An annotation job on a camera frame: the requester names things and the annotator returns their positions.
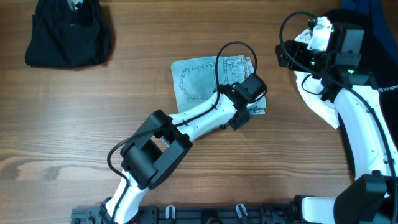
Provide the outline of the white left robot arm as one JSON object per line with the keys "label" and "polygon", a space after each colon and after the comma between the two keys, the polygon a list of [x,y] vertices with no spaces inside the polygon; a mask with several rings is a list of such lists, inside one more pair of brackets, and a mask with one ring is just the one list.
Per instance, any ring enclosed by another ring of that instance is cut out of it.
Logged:
{"label": "white left robot arm", "polygon": [[109,165],[121,182],[114,196],[101,205],[104,222],[132,220],[147,191],[172,174],[196,138],[224,124],[238,129],[249,120],[247,105],[253,97],[242,84],[222,85],[207,101],[183,113],[167,116],[162,110],[153,112],[131,137],[108,152],[108,164],[117,149],[123,160],[121,170]]}

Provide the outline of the light blue denim shorts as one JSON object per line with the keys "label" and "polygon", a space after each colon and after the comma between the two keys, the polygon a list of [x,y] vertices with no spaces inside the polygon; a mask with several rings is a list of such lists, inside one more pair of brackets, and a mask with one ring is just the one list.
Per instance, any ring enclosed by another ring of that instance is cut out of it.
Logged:
{"label": "light blue denim shorts", "polygon": [[[254,72],[251,59],[243,55],[220,57],[202,57],[188,60],[179,60],[171,65],[174,81],[175,97],[178,113],[173,114],[173,124],[181,123],[189,118],[210,109],[217,97],[216,78],[219,83],[234,84],[243,82]],[[221,94],[215,109],[206,115],[179,126],[178,130],[189,135],[191,141],[210,131],[227,124],[237,113],[233,102]]]}

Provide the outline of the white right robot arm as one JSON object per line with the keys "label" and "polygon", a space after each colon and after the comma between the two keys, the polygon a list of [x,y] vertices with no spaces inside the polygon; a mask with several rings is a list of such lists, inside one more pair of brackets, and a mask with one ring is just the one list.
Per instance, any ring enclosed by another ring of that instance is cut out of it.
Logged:
{"label": "white right robot arm", "polygon": [[337,37],[314,47],[287,40],[275,49],[281,67],[301,79],[312,110],[340,129],[354,182],[337,197],[297,196],[289,215],[305,223],[397,222],[397,110],[383,84],[396,64],[367,37]]}

